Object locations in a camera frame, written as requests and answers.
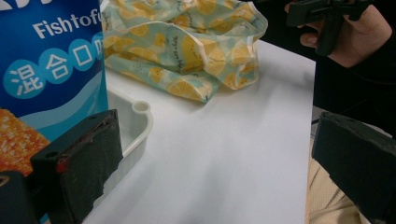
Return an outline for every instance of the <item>human hand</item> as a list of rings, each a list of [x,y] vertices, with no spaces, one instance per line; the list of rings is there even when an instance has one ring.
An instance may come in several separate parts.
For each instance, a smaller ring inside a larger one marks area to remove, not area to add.
[[[289,4],[285,6],[285,11],[289,12]],[[390,25],[372,5],[363,11],[358,21],[349,20],[348,15],[345,15],[344,19],[334,50],[328,56],[344,67],[352,67],[370,57],[392,34]],[[302,34],[300,42],[304,46],[316,48],[323,21],[312,22],[307,26],[318,32]]]

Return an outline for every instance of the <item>beige fabric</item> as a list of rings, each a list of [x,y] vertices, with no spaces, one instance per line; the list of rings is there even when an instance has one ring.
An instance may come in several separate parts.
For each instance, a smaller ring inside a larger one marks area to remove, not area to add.
[[[332,182],[326,170],[311,157],[307,200],[310,224],[361,224],[359,211],[353,202]]]

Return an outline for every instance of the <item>orange fried food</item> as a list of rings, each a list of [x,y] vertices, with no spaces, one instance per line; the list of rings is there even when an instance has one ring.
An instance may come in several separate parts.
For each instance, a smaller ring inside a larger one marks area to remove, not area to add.
[[[0,171],[32,173],[30,158],[50,143],[41,133],[0,108]]]

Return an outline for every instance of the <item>white table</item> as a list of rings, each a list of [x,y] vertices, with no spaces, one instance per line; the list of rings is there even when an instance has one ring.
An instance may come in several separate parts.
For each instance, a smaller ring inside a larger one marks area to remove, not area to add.
[[[206,104],[107,71],[151,106],[137,165],[84,224],[304,223],[315,63],[259,41],[261,76]]]

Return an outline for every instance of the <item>yellow and green patterned fabric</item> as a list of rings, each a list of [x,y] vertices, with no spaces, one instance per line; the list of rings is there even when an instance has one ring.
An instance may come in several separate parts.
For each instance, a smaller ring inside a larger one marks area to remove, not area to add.
[[[251,2],[110,0],[102,24],[106,66],[174,95],[206,103],[259,78],[268,22]]]

